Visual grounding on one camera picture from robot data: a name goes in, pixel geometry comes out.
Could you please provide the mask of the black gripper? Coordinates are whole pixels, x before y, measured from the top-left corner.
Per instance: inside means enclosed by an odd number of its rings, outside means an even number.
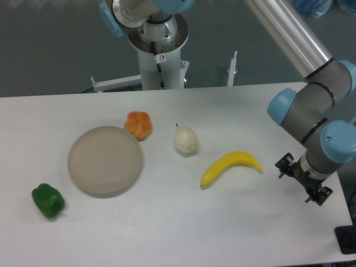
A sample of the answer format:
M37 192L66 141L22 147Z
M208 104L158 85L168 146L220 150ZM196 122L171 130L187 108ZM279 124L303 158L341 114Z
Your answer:
M303 169L300 161L294 162L291 153L286 153L276 164L275 167L279 170L278 178L284 175L295 178L304 188L308 194L305 203L310 201L322 206L327 198L333 193L329 187L322 186L322 182L326 179L326 174L316 171L309 165Z

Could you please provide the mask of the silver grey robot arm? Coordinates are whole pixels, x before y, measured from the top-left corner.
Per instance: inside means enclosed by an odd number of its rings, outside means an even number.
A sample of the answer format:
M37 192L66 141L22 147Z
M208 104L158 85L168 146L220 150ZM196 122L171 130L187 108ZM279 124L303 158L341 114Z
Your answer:
M193 1L102 1L99 11L116 37L127 36L139 54L145 90L184 87L182 61L173 58L189 31L181 13ZM296 92L286 88L269 103L268 115L306 148L295 161L277 163L281 175L296 179L308 200L323 204L332 190L323 186L355 156L355 126L325 114L355 90L355 65L336 61L287 1L248 1L248 6L306 79Z

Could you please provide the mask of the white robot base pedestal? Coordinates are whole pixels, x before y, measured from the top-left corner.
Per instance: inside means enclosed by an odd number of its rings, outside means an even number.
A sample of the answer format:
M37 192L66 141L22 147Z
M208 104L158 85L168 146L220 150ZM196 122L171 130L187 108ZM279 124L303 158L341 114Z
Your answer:
M173 14L167 21L147 21L128 34L137 51L143 90L184 88L189 66L181 58L181 49L189 37L186 20Z

